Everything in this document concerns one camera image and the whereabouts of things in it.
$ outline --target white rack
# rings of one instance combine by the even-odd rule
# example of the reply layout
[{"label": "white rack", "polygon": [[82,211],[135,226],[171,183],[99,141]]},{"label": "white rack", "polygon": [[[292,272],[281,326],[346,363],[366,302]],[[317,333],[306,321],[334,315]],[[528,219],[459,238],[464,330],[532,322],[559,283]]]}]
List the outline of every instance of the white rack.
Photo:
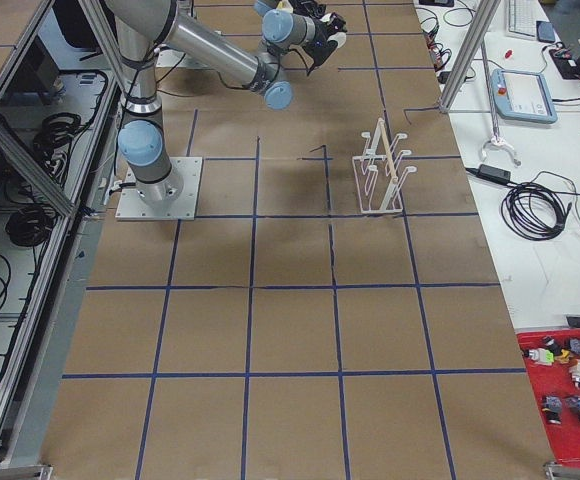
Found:
[{"label": "white rack", "polygon": [[[366,140],[363,153],[352,157],[361,213],[402,212],[401,189],[408,175],[417,171],[417,167],[410,165],[405,167],[399,176],[401,162],[404,157],[412,155],[412,152],[400,150],[397,154],[397,146],[401,140],[408,138],[408,135],[397,133],[394,140],[390,142],[386,123],[379,118],[374,135],[371,136],[370,132],[362,132],[361,136]],[[377,153],[379,147],[383,148],[383,153]],[[375,196],[375,192],[383,192],[383,194]]]}]

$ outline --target blue tape line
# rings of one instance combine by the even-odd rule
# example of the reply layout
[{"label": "blue tape line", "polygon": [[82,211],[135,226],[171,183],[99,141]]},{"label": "blue tape line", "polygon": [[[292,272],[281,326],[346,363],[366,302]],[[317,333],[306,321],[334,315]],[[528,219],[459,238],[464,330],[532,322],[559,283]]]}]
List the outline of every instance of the blue tape line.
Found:
[{"label": "blue tape line", "polygon": [[243,425],[241,432],[241,479],[246,479],[246,470],[248,462],[248,413],[250,401],[250,364],[252,352],[252,310],[254,300],[254,282],[255,282],[255,253],[257,244],[257,208],[259,197],[259,167],[261,155],[261,139],[257,137],[255,149],[255,169],[254,169],[254,199],[252,201],[252,238],[250,240],[250,282],[248,289],[248,326],[246,333],[246,378],[243,389]]},{"label": "blue tape line", "polygon": [[[456,283],[373,283],[373,284],[337,284],[332,285],[260,285],[252,287],[255,290],[336,290],[346,289],[374,289],[374,288],[471,288],[471,287],[495,287],[501,286],[499,282],[456,282]],[[245,285],[103,285],[86,287],[89,292],[114,292],[114,291],[136,291],[136,290],[218,290],[221,288],[250,288]]]},{"label": "blue tape line", "polygon": [[[431,375],[432,370],[348,370],[348,371],[323,371],[323,372],[160,372],[152,373],[66,373],[63,380],[98,380],[98,379],[124,379],[124,378],[314,378],[314,377],[408,377],[418,375]],[[514,368],[455,368],[438,369],[434,373],[437,376],[445,375],[509,375],[526,374],[523,367]]]}]

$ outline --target grid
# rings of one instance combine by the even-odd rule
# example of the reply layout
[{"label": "grid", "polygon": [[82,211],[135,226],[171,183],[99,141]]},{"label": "grid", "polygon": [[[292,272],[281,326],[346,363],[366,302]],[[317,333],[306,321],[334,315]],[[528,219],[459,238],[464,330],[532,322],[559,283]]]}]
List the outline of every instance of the grid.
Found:
[{"label": "grid", "polygon": [[[223,6],[230,9],[225,16],[219,6],[202,5],[200,19],[238,44],[256,39],[249,6]],[[210,94],[193,110],[185,100],[165,104],[166,131],[170,122],[190,132],[185,139],[169,133],[170,154],[206,156],[200,214],[170,226],[107,220],[44,453],[61,478],[90,473],[66,460],[72,449],[85,448],[80,437],[87,428],[65,437],[83,391],[109,395],[108,401],[128,397],[134,405],[128,413],[141,411],[141,422],[119,427],[133,442],[123,454],[115,456],[109,445],[100,445],[105,455],[85,448],[95,460],[115,460],[111,477],[542,475],[550,454],[452,129],[436,112],[416,114],[412,125],[403,118],[403,108],[436,100],[426,92],[438,95],[414,8],[365,1],[331,7],[344,10],[353,53],[335,54],[334,64],[315,74],[314,88],[326,86],[316,79],[320,74],[359,82],[367,91],[337,92],[354,116],[337,107],[341,98],[323,97],[316,107],[298,98],[296,110],[270,114],[256,97],[235,100],[213,90],[208,78],[203,85]],[[395,53],[395,41],[406,42],[407,51]],[[289,71],[305,94],[309,82],[299,73]],[[403,92],[413,79],[417,98],[395,101],[393,86]],[[431,81],[436,91],[426,90]],[[176,75],[166,85],[189,86]],[[227,112],[221,101],[239,108]],[[390,218],[356,213],[349,164],[362,147],[358,134],[373,128],[377,114],[392,122],[393,133],[410,134],[408,148],[420,167],[404,191],[404,213]],[[279,140],[280,132],[290,138]],[[226,171],[231,182],[221,175]],[[242,190],[217,188],[231,183]],[[136,247],[132,268],[118,252],[120,241]],[[359,248],[368,244],[383,255]],[[119,317],[131,318],[137,341],[101,326]],[[186,322],[196,326],[187,331]],[[208,331],[216,334],[204,336]],[[111,339],[128,358],[96,358]],[[201,340],[218,353],[204,351]],[[106,390],[115,385],[120,392]],[[514,402],[505,401],[510,396]],[[83,414],[100,417],[98,400],[83,403]],[[201,423],[177,423],[172,414],[185,411],[211,412],[216,421],[208,415]],[[191,426],[200,430],[190,432]],[[516,429],[523,438],[513,435]],[[181,445],[172,447],[173,439]],[[133,471],[119,466],[121,459]]]}]

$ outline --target metal pole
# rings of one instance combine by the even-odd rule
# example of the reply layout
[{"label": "metal pole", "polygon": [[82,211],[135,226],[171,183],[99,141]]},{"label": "metal pole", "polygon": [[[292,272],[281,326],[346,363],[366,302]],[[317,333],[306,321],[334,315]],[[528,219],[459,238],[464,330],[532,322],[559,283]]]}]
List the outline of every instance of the metal pole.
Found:
[{"label": "metal pole", "polygon": [[486,42],[481,42],[481,59],[483,60],[483,71],[486,74],[486,85],[488,86],[488,102],[490,103],[490,116],[492,117],[492,133],[495,139],[499,140],[499,116],[494,105],[492,83],[490,82],[490,67],[488,65],[488,54],[486,53]]},{"label": "metal pole", "polygon": [[466,38],[463,40],[457,59],[454,62],[446,87],[443,89],[443,93],[439,98],[439,110],[443,113],[448,113],[454,99],[459,93],[459,89],[466,78],[466,73],[470,68],[472,59],[477,53],[479,46],[483,43],[483,38],[485,37],[490,22],[497,11],[499,2],[500,0],[481,1],[477,13],[470,24]]},{"label": "metal pole", "polygon": [[101,8],[101,3],[99,0],[79,0],[79,3],[81,4],[83,13],[88,19],[88,23],[92,28],[94,36],[97,38],[97,42],[99,42],[101,51],[110,64],[110,69],[112,70],[114,79],[119,85],[119,88],[125,92],[121,54],[117,48],[117,41],[112,33],[110,24],[108,23],[108,18],[106,17],[103,8]]},{"label": "metal pole", "polygon": [[51,475],[52,467],[47,465],[0,468],[0,480],[49,480]]}]

